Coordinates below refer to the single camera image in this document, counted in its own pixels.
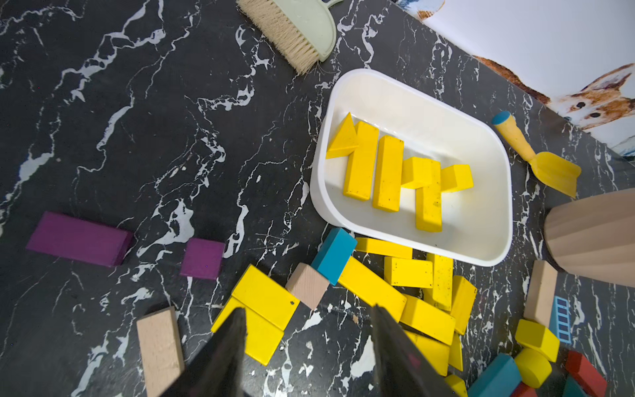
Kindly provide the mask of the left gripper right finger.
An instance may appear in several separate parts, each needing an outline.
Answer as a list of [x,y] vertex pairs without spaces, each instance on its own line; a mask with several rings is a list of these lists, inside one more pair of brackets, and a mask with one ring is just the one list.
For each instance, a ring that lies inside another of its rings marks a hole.
[[375,379],[381,396],[453,396],[387,309],[371,309]]

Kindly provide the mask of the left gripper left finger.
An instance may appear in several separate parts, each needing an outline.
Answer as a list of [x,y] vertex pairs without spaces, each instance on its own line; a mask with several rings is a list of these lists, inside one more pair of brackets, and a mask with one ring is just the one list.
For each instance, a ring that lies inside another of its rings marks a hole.
[[162,393],[169,396],[243,396],[246,310],[233,309],[185,371]]

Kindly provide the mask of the white plastic tray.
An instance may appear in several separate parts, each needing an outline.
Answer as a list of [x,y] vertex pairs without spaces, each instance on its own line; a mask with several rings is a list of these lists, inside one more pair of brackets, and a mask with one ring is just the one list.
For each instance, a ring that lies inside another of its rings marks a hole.
[[[345,196],[349,155],[363,121],[404,142],[400,211]],[[504,146],[484,122],[385,74],[345,73],[322,122],[310,182],[319,215],[354,233],[464,261],[495,266],[512,242],[511,170]]]

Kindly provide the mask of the yellow bar block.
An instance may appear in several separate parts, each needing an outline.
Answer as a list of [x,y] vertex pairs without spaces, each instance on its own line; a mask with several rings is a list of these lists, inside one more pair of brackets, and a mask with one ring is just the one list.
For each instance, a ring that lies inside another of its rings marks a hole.
[[342,193],[349,198],[367,201],[372,192],[379,129],[360,121],[357,137],[359,146],[349,155]]
[[400,211],[400,193],[403,167],[404,142],[385,135],[380,139],[373,207],[385,212]]

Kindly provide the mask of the yellow flat square block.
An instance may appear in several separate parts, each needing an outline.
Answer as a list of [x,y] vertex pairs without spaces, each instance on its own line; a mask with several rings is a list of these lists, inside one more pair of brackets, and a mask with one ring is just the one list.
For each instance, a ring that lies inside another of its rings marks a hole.
[[279,347],[297,307],[299,299],[250,265],[213,322],[211,331],[217,332],[234,309],[245,309],[245,353],[266,366]]

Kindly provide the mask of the teal slanted block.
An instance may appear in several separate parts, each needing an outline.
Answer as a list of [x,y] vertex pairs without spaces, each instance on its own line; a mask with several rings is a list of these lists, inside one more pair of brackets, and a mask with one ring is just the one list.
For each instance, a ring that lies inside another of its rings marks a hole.
[[499,354],[469,388],[469,397],[511,396],[522,381],[514,359]]

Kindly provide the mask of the purple small block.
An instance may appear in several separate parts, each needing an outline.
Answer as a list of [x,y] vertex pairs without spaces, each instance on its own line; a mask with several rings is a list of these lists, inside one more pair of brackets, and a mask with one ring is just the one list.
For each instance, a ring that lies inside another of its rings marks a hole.
[[185,248],[180,274],[215,281],[221,271],[224,251],[225,243],[191,238]]

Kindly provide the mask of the small natural wood cube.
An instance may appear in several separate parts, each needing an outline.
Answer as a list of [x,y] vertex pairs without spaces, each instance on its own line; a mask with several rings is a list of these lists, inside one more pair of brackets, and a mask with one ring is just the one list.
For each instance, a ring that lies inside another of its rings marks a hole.
[[329,281],[312,266],[301,262],[285,288],[309,309],[316,310],[329,285]]

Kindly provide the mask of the small teal block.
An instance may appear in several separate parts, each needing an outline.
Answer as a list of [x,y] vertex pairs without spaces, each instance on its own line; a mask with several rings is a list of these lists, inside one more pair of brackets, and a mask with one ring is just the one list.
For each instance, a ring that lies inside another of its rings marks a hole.
[[343,228],[333,228],[322,244],[311,266],[336,286],[357,246],[357,240]]

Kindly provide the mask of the tall natural wood block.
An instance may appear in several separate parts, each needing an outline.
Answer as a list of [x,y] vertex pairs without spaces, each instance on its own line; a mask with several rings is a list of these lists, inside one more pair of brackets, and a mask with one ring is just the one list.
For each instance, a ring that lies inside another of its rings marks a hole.
[[524,309],[525,319],[549,327],[557,276],[558,271],[548,261],[534,261]]

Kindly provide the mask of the red block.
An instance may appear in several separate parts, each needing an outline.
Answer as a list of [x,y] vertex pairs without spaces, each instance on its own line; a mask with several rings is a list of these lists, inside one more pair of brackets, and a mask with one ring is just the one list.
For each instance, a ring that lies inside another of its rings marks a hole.
[[565,367],[585,393],[594,397],[605,397],[607,380],[582,353],[569,351]]

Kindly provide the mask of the purple long block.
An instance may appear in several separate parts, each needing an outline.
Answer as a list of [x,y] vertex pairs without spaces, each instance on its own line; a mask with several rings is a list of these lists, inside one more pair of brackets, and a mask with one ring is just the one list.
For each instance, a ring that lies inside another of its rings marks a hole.
[[46,212],[26,248],[69,260],[114,267],[122,264],[132,238],[133,233],[126,230]]

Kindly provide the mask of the pink pot green plant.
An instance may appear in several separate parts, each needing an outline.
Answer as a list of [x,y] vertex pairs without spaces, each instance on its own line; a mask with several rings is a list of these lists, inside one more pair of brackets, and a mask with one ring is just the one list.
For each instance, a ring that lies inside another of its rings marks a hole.
[[634,190],[596,195],[553,208],[547,248],[569,274],[634,286]]

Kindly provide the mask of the yellow toy shovel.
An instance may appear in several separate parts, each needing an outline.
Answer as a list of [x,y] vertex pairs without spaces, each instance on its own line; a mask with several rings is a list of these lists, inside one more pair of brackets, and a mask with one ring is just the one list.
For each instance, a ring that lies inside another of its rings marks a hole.
[[492,124],[506,142],[529,163],[539,181],[564,195],[575,198],[581,168],[552,152],[535,152],[519,129],[514,116],[507,111],[496,114]]

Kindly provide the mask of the green hand brush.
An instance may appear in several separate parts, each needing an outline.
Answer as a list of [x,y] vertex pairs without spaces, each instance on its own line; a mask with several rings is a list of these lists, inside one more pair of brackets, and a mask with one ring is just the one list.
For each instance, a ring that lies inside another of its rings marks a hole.
[[336,44],[330,8],[338,0],[238,0],[238,8],[295,69],[307,74]]

